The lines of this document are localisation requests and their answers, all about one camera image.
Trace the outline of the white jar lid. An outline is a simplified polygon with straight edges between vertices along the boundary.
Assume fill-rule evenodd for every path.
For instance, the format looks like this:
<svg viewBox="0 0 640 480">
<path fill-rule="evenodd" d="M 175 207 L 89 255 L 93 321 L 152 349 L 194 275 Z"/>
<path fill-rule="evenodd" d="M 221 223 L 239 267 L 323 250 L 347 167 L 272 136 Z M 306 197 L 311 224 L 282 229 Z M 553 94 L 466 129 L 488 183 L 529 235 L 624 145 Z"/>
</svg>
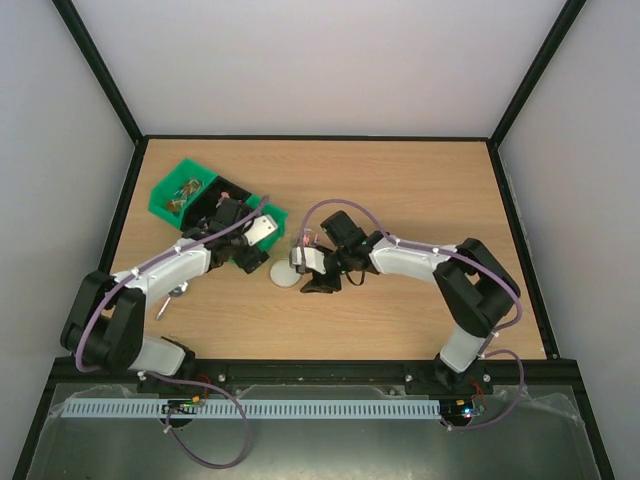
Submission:
<svg viewBox="0 0 640 480">
<path fill-rule="evenodd" d="M 269 270 L 269 278 L 280 288 L 291 288 L 298 284 L 302 275 L 292 266 L 288 259 L 275 261 Z"/>
</svg>

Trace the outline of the black bin of lollipops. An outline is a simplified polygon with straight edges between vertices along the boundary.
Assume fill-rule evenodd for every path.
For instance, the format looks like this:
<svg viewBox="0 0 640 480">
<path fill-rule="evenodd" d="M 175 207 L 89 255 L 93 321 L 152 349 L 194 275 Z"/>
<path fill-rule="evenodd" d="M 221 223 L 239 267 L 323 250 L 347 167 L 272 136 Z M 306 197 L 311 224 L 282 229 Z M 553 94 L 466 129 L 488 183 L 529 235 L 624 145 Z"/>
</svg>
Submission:
<svg viewBox="0 0 640 480">
<path fill-rule="evenodd" d="M 201 220 L 213 216 L 224 198 L 245 203 L 250 196 L 251 193 L 248 190 L 217 175 L 187 202 L 180 230 L 185 232 L 195 227 Z"/>
</svg>

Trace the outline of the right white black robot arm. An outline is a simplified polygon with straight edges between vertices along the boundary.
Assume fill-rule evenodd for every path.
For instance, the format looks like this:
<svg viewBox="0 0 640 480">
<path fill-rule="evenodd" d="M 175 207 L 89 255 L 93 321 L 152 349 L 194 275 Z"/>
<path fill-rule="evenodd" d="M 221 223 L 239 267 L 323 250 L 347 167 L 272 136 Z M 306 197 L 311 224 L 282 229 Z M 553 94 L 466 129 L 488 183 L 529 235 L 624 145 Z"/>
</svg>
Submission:
<svg viewBox="0 0 640 480">
<path fill-rule="evenodd" d="M 330 248 L 301 234 L 289 254 L 292 268 L 311 279 L 303 293 L 337 293 L 353 272 L 398 275 L 432 283 L 449 309 L 453 333 L 434 359 L 432 381 L 455 392 L 471 379 L 474 364 L 510 312 L 522 317 L 521 292 L 511 275 L 479 240 L 430 245 L 377 230 L 371 234 L 339 210 L 321 224 Z"/>
</svg>

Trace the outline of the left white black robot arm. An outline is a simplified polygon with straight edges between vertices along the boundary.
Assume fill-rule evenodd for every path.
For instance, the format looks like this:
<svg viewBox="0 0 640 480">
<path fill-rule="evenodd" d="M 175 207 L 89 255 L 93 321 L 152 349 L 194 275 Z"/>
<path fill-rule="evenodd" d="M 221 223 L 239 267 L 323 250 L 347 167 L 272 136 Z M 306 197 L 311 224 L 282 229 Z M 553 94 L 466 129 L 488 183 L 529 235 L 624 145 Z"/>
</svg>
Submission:
<svg viewBox="0 0 640 480">
<path fill-rule="evenodd" d="M 145 263 L 116 274 L 94 271 L 82 281 L 60 343 L 75 358 L 76 369 L 127 370 L 173 376 L 187 349 L 174 341 L 144 334 L 149 307 L 196 277 L 247 253 L 272 236 L 278 224 L 262 210 L 231 198 L 221 200 L 204 228 L 193 229 Z"/>
</svg>

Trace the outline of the green bin of gummies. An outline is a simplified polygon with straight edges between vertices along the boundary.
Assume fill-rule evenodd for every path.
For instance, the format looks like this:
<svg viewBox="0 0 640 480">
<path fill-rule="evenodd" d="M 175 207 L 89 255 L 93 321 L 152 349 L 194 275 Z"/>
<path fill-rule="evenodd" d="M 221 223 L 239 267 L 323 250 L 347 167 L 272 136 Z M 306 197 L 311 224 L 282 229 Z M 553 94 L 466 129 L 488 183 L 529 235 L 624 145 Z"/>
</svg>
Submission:
<svg viewBox="0 0 640 480">
<path fill-rule="evenodd" d="M 238 204 L 236 221 L 242 220 L 242 223 L 230 234 L 236 241 L 231 259 L 251 274 L 269 260 L 272 248 L 284 234 L 287 214 L 255 196 L 235 202 Z"/>
</svg>

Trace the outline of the green bin of sticks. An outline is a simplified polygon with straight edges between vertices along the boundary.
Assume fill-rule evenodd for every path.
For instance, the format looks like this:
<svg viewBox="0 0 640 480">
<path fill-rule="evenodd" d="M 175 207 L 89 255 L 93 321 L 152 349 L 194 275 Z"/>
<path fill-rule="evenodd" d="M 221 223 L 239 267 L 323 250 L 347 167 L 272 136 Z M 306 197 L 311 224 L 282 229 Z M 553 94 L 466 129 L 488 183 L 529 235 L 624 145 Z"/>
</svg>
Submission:
<svg viewBox="0 0 640 480">
<path fill-rule="evenodd" d="M 186 209 L 217 177 L 214 171 L 185 158 L 152 188 L 148 210 L 181 230 Z"/>
</svg>

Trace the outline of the metal candy scoop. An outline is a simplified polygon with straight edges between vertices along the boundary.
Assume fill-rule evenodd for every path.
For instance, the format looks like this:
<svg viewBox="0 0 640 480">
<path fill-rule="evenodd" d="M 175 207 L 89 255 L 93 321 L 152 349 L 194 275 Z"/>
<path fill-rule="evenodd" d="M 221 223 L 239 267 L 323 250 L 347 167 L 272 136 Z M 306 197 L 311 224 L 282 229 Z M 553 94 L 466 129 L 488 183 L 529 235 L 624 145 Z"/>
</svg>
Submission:
<svg viewBox="0 0 640 480">
<path fill-rule="evenodd" d="M 173 288 L 167 294 L 167 296 L 166 296 L 164 302 L 162 303 L 158 313 L 156 314 L 155 319 L 157 321 L 160 321 L 163 318 L 163 316 L 164 316 L 168 306 L 172 302 L 172 300 L 175 299 L 175 298 L 179 298 L 179 297 L 183 296 L 186 293 L 188 287 L 189 287 L 189 282 L 185 281 L 185 282 L 179 284 L 177 287 Z"/>
</svg>

